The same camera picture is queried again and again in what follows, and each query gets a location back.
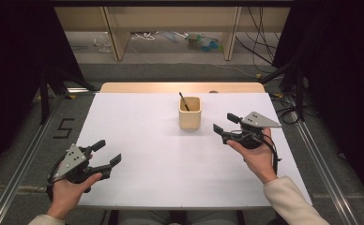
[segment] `human hand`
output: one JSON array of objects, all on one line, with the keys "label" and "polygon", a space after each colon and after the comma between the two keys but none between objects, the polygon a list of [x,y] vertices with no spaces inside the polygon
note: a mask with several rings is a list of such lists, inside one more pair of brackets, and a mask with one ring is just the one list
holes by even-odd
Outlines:
[{"label": "human hand", "polygon": [[81,184],[73,184],[68,179],[56,181],[53,184],[53,202],[47,215],[65,220],[68,213],[77,206],[83,193],[100,180],[100,177],[100,172],[93,174]]},{"label": "human hand", "polygon": [[[270,140],[270,128],[265,127],[263,133],[264,140],[268,143],[272,143]],[[259,147],[249,150],[243,147],[239,142],[229,140],[227,143],[243,156],[250,170],[255,173],[263,184],[278,178],[272,166],[272,150],[270,150],[266,144],[262,143]]]}]

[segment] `floor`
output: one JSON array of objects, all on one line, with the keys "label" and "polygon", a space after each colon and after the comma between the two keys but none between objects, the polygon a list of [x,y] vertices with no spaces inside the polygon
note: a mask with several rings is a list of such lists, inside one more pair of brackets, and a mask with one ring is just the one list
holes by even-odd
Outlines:
[{"label": "floor", "polygon": [[[218,33],[203,33],[203,35],[214,39],[220,38]],[[269,66],[267,61],[272,60],[271,54],[268,53],[268,50],[264,45],[255,44],[255,42],[250,39],[255,39],[256,36],[256,33],[237,34],[238,39],[246,47],[255,50],[260,56],[253,55],[237,41],[235,43],[232,60],[225,61],[221,51],[212,50],[211,52],[202,52],[201,50],[192,48],[183,37],[174,32],[152,32],[150,36],[146,37],[149,39],[144,39],[138,37],[136,34],[131,34],[123,60],[115,61],[112,52],[101,49],[102,46],[100,44],[103,38],[107,37],[105,33],[67,32],[70,46],[75,53],[78,63],[82,65],[201,64],[211,65],[220,71],[224,69],[234,70],[253,78],[266,75],[267,72],[269,72],[266,69],[269,69],[269,67],[264,66]],[[276,48],[279,36],[280,34],[265,33],[267,45]],[[270,47],[269,49],[274,53],[274,48]],[[237,67],[238,65],[255,65],[257,69],[248,72]],[[269,93],[278,91],[277,85],[274,84],[266,85],[265,89]],[[78,111],[80,107],[89,109],[89,105],[82,107],[82,104],[89,104],[87,103],[89,102],[89,99],[84,100],[83,98],[90,99],[91,96],[82,96],[79,99],[81,100],[80,102],[77,100],[73,103],[64,102],[61,104],[70,104],[68,107],[75,108],[76,111]],[[274,105],[276,110],[283,107],[282,104],[279,104],[278,102],[275,102]],[[27,118],[26,123],[34,123],[39,120],[39,98],[35,98],[35,101],[32,103],[32,111],[32,116]],[[321,118],[315,115],[315,109],[309,109],[306,111],[307,120],[305,123],[283,127],[286,139],[289,142],[296,159],[298,169],[302,174],[308,192],[311,194],[313,205],[322,217],[326,218],[331,224],[364,224],[364,188],[361,186],[355,172],[349,164],[337,155],[339,152],[338,146],[330,138],[330,135],[327,134],[326,126],[322,123]],[[34,137],[35,132],[38,129],[38,126],[21,127],[21,134]],[[23,158],[23,150],[27,148],[30,149],[30,142],[32,142],[32,140],[26,140],[24,137],[18,135],[15,137],[14,142],[15,146],[13,146],[13,149],[19,149],[19,151],[5,152],[0,159],[0,164],[6,163],[8,165],[6,168],[0,166],[0,194],[5,190],[8,181],[12,179],[15,168],[20,166],[19,160],[15,160],[15,158]],[[45,156],[41,156],[40,153],[33,157],[46,158]],[[34,168],[36,168],[35,164],[37,164],[37,162],[28,165],[31,168],[25,179],[32,179],[32,177],[40,174],[40,172],[34,172]],[[25,218],[20,215],[18,210],[14,210],[15,207],[24,209],[27,214],[25,217],[28,218],[32,217],[32,215],[29,215],[29,211],[36,212],[35,210],[31,210],[31,208],[37,208],[37,210],[45,212],[44,210],[48,205],[48,200],[38,196],[39,194],[42,196],[43,185],[35,184],[34,186],[29,187],[25,184],[25,182],[22,182],[22,185],[18,187],[18,194],[15,196],[12,205],[8,206],[9,210],[7,211],[7,208],[5,208],[7,214],[3,215],[3,217],[5,217],[3,224],[25,224]],[[246,224],[266,224],[269,221],[269,218],[272,218],[273,216],[274,213],[268,209],[259,208],[244,211]],[[74,221],[74,224],[79,224],[79,221],[85,221],[84,224],[92,224],[86,222],[91,221],[90,219],[92,218],[104,218],[105,221],[109,220],[109,214],[104,214],[101,210],[81,209],[76,212],[75,215],[71,215],[71,217],[72,223]],[[100,219],[95,222],[95,224],[102,223],[103,221]]]}]

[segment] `black cable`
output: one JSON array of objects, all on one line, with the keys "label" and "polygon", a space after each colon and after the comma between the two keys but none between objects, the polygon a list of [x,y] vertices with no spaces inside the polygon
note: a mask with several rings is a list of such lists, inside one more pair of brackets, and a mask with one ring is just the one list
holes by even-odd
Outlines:
[{"label": "black cable", "polygon": [[296,119],[295,121],[293,122],[288,122],[286,119],[285,119],[285,116],[288,114],[288,113],[293,113],[296,111],[296,107],[294,105],[292,105],[290,102],[284,100],[284,96],[281,98],[281,99],[272,99],[272,101],[275,101],[277,100],[278,102],[281,103],[281,105],[286,105],[286,108],[283,108],[283,109],[280,109],[280,110],[276,110],[276,113],[282,113],[281,115],[278,115],[278,118],[282,120],[282,122],[284,124],[287,124],[287,125],[292,125],[292,124],[295,124],[297,123],[299,120]]},{"label": "black cable", "polygon": [[53,168],[51,169],[51,172],[50,172],[50,174],[48,175],[48,178],[47,178],[47,182],[48,182],[48,184],[52,184],[52,185],[53,185],[53,183],[54,183],[54,181],[53,181],[53,176],[54,176],[54,174],[55,174],[55,172],[56,172],[57,168],[59,167],[59,164],[63,161],[63,159],[65,159],[66,154],[67,154],[67,153],[65,153],[62,157],[60,157],[60,158],[56,161],[56,163],[53,165]]},{"label": "black cable", "polygon": [[[305,110],[305,109],[310,109],[310,108],[314,108],[313,106],[313,102],[311,101],[311,95],[309,93],[309,91],[307,89],[305,89],[305,94],[307,95],[304,95],[304,103],[306,103],[306,105],[303,105],[302,106],[302,109]],[[274,99],[272,98],[272,100],[277,100],[279,101],[281,104],[285,104],[287,105],[288,107],[294,107],[291,103],[289,103],[287,100],[284,100],[286,96],[292,96],[293,98],[295,97],[294,94],[292,93],[284,93],[283,94],[283,97],[281,99]],[[309,112],[305,112],[303,111],[304,114],[308,115],[308,116],[311,116],[311,117],[314,117],[314,118],[318,118],[320,117],[319,114],[317,114],[317,112],[314,112],[314,113],[309,113]],[[295,122],[286,122],[287,124],[295,124],[297,121]]]},{"label": "black cable", "polygon": [[[255,40],[254,40],[254,39],[252,39],[252,37],[250,37],[250,36],[249,36],[248,32],[246,32],[246,36],[247,36],[250,40],[252,40],[252,41],[254,41],[254,42],[255,42]],[[266,46],[266,44],[261,43],[261,42],[257,42],[257,44],[260,44],[260,45],[264,45],[264,46]],[[267,47],[272,48],[272,49],[276,49],[276,47],[275,47],[275,46],[271,46],[271,45],[267,45]]]},{"label": "black cable", "polygon": [[100,220],[100,225],[103,225],[103,222],[105,221],[107,215],[107,210],[105,210],[105,212],[103,213],[102,219]]},{"label": "black cable", "polygon": [[264,41],[264,44],[266,46],[266,50],[267,50],[267,53],[269,54],[269,57],[271,58],[271,60],[273,61],[273,52],[270,51],[269,49],[269,45],[267,44],[266,42],[266,38],[265,38],[265,29],[264,29],[264,23],[263,23],[263,16],[264,16],[264,8],[263,7],[260,7],[260,11],[259,11],[259,15],[260,15],[260,23],[259,25],[257,25],[252,13],[251,13],[251,10],[250,8],[248,7],[248,10],[249,10],[249,13],[250,13],[250,16],[252,18],[252,21],[254,22],[254,25],[255,25],[255,28],[257,29],[257,38],[255,40],[255,43],[259,43],[258,42],[258,37],[261,36],[262,40]]},{"label": "black cable", "polygon": [[263,143],[266,144],[266,146],[268,146],[273,153],[273,163],[272,163],[273,171],[275,172],[275,174],[278,174],[278,165],[281,159],[279,159],[278,157],[278,151],[276,149],[276,145],[273,143],[273,140],[269,136],[265,134],[264,136],[267,137],[272,142],[272,144],[270,144],[269,142],[263,140]]},{"label": "black cable", "polygon": [[246,45],[243,44],[243,42],[241,42],[237,37],[235,37],[235,39],[243,46],[243,48],[245,48],[246,50],[250,51],[251,53],[255,54],[256,56],[262,58],[263,60],[265,60],[268,64],[272,64],[272,62],[268,61],[267,59],[265,59],[262,55],[260,55],[259,53],[255,52],[254,50],[250,49],[249,47],[247,47]]},{"label": "black cable", "polygon": [[[268,45],[267,45],[267,43],[266,43],[266,39],[265,39],[265,32],[263,32],[263,33],[261,33],[261,27],[262,28],[264,28],[264,25],[263,25],[263,22],[262,22],[262,16],[263,16],[263,8],[262,7],[260,7],[260,26],[258,26],[257,25],[257,23],[256,23],[256,21],[255,21],[255,19],[254,19],[254,17],[252,16],[252,13],[251,13],[251,11],[250,11],[250,8],[248,7],[248,10],[249,10],[249,13],[250,13],[250,16],[251,16],[251,18],[252,18],[252,21],[254,22],[254,25],[255,25],[255,28],[257,29],[257,37],[256,37],[256,39],[254,40],[254,48],[253,48],[253,51],[255,52],[255,47],[256,47],[256,44],[257,43],[259,43],[258,42],[258,37],[259,36],[261,36],[262,37],[262,39],[263,39],[263,41],[264,41],[264,43],[265,43],[265,45],[266,45],[266,51],[267,51],[267,53],[269,54],[269,57],[271,58],[271,60],[273,61],[273,59],[272,59],[272,54],[271,54],[271,51],[269,50],[269,48],[268,48]],[[270,73],[269,71],[264,71],[264,70],[261,70],[260,68],[258,68],[257,67],[257,65],[255,64],[255,58],[254,58],[254,55],[252,56],[252,62],[253,62],[253,64],[254,64],[254,66],[258,69],[258,70],[260,70],[260,71],[262,71],[262,72],[264,72],[264,73]]]}]

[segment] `white sleeve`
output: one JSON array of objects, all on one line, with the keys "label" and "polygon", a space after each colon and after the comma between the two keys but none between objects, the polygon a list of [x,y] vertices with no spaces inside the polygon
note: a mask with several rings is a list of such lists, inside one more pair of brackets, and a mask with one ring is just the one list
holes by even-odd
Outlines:
[{"label": "white sleeve", "polygon": [[265,184],[264,193],[273,209],[288,224],[328,224],[305,201],[299,188],[288,176],[283,176]]},{"label": "white sleeve", "polygon": [[29,225],[65,225],[65,221],[48,215],[38,215]]}]

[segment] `white table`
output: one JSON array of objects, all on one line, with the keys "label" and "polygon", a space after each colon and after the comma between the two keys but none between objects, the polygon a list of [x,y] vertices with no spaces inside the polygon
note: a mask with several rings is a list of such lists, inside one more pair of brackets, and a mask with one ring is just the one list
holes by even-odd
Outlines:
[{"label": "white table", "polygon": [[[99,93],[95,96],[77,142],[87,146],[106,140],[91,166],[122,154],[111,177],[84,194],[80,206],[109,209],[247,209],[270,206],[260,180],[242,157],[212,126],[239,129],[226,113],[244,117],[252,111],[277,121],[266,93],[184,93],[202,99],[202,124],[197,130],[178,125],[175,93]],[[281,128],[272,128],[279,157],[279,176],[289,175],[305,189]]]}]

